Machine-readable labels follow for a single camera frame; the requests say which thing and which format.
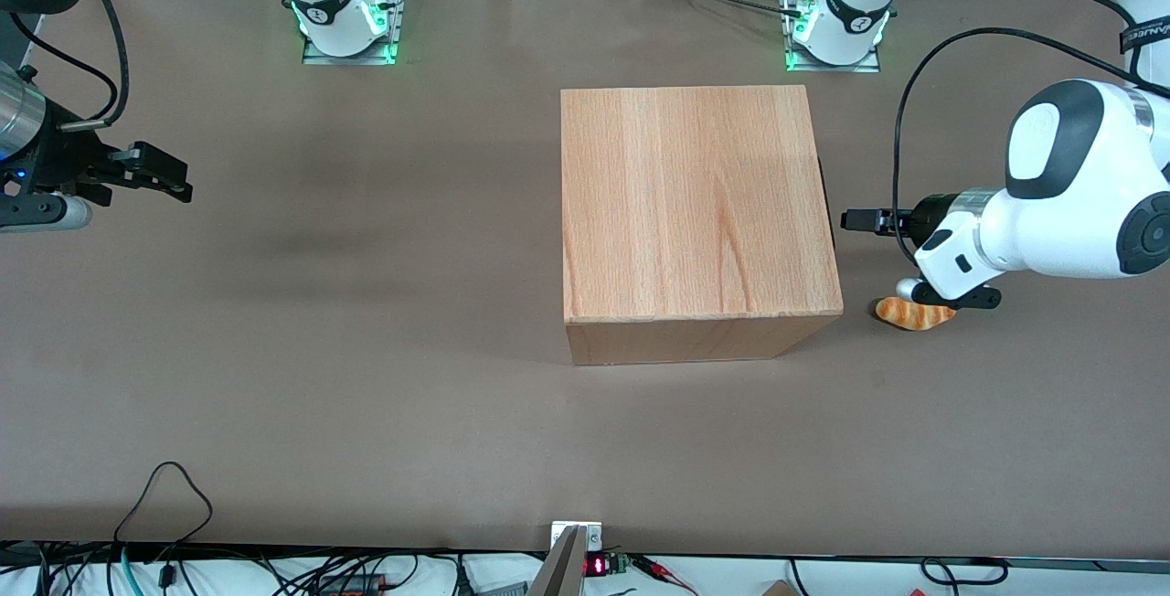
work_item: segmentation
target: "metal mounting plate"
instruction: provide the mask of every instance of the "metal mounting plate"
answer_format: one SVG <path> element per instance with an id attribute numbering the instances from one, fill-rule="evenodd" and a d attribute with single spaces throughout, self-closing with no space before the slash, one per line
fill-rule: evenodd
<path id="1" fill-rule="evenodd" d="M 557 544 L 560 533 L 569 526 L 583 526 L 585 528 L 589 533 L 589 547 L 586 549 L 590 553 L 599 553 L 601 550 L 601 523 L 597 521 L 552 521 L 549 548 Z"/>

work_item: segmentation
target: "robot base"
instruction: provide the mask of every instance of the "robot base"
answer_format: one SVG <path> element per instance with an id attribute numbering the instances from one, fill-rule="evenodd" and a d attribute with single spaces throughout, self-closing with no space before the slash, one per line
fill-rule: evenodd
<path id="1" fill-rule="evenodd" d="M 386 33 L 370 47 L 351 56 L 330 56 L 317 49 L 308 36 L 304 36 L 304 50 L 301 54 L 301 63 L 308 66 L 391 66 L 398 61 L 398 37 L 402 30 L 402 6 L 405 0 L 373 0 L 376 5 L 384 5 L 386 9 L 371 7 L 370 22 L 378 27 L 386 27 Z"/>
<path id="2" fill-rule="evenodd" d="M 789 18 L 786 15 L 780 16 L 780 28 L 784 30 L 785 69 L 789 71 L 810 73 L 879 73 L 881 70 L 881 63 L 878 61 L 876 44 L 860 62 L 851 63 L 848 66 L 833 66 L 812 56 L 806 47 L 792 39 L 793 34 L 805 30 L 804 23 L 807 22 L 806 19 L 810 16 L 811 5 L 814 4 L 814 0 L 780 0 L 780 8 L 796 9 L 801 13 L 801 18 Z"/>

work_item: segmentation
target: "wood grain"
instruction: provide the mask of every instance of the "wood grain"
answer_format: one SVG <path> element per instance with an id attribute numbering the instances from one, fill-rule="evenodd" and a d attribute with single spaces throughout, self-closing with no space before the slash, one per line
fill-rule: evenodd
<path id="1" fill-rule="evenodd" d="M 562 205 L 577 363 L 773 357 L 841 313 L 804 87 L 562 91 Z"/>

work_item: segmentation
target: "wooden box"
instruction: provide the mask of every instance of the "wooden box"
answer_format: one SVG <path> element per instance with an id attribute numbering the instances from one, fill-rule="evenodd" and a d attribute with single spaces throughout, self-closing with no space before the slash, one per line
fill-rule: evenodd
<path id="1" fill-rule="evenodd" d="M 841 314 L 804 87 L 560 93 L 579 365 L 772 358 Z"/>

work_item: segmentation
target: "table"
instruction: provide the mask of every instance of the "table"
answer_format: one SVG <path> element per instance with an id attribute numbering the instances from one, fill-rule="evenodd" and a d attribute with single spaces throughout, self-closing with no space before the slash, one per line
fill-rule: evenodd
<path id="1" fill-rule="evenodd" d="M 560 88 L 804 83 L 830 207 L 888 205 L 895 104 L 957 30 L 1110 55 L 1081 0 L 897 0 L 880 75 L 784 71 L 775 16 L 709 0 L 411 0 L 400 63 L 298 63 L 278 0 L 115 0 L 108 143 L 191 164 L 0 253 L 0 536 L 106 539 L 177 459 L 204 541 L 524 549 L 596 519 L 631 552 L 1170 559 L 1170 272 L 1013 274 L 927 334 L 869 317 L 913 275 L 838 232 L 846 311 L 769 362 L 573 368 Z M 96 0 L 44 36 L 115 70 Z M 101 84 L 37 53 L 78 111 Z M 1011 118 L 1094 71 L 973 39 L 911 98 L 904 200 L 1003 183 Z M 131 539 L 198 522 L 177 475 Z"/>

